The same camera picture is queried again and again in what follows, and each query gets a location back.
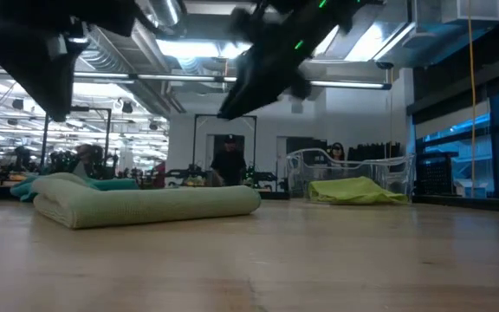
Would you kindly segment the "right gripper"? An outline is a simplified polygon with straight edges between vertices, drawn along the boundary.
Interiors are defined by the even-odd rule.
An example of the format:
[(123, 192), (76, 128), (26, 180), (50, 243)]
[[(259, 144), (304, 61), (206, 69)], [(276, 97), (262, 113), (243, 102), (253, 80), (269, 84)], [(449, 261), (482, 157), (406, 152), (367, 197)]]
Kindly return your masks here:
[(238, 65), (237, 79), (217, 112), (234, 120), (278, 101), (288, 91), (299, 100), (311, 94), (311, 82), (300, 65), (314, 47), (340, 26), (353, 27), (353, 16), (365, 6), (358, 0), (253, 2), (252, 11), (236, 7), (230, 13), (230, 35), (251, 44)]

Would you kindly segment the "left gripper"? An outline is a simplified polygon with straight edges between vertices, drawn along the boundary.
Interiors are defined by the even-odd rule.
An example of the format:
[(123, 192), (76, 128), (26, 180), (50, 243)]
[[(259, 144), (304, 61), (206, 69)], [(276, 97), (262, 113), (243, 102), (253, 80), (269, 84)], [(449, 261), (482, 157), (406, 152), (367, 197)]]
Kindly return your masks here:
[(0, 67), (63, 122), (72, 107), (76, 60), (89, 43), (60, 33), (85, 23), (130, 36), (139, 16), (133, 0), (0, 0)]

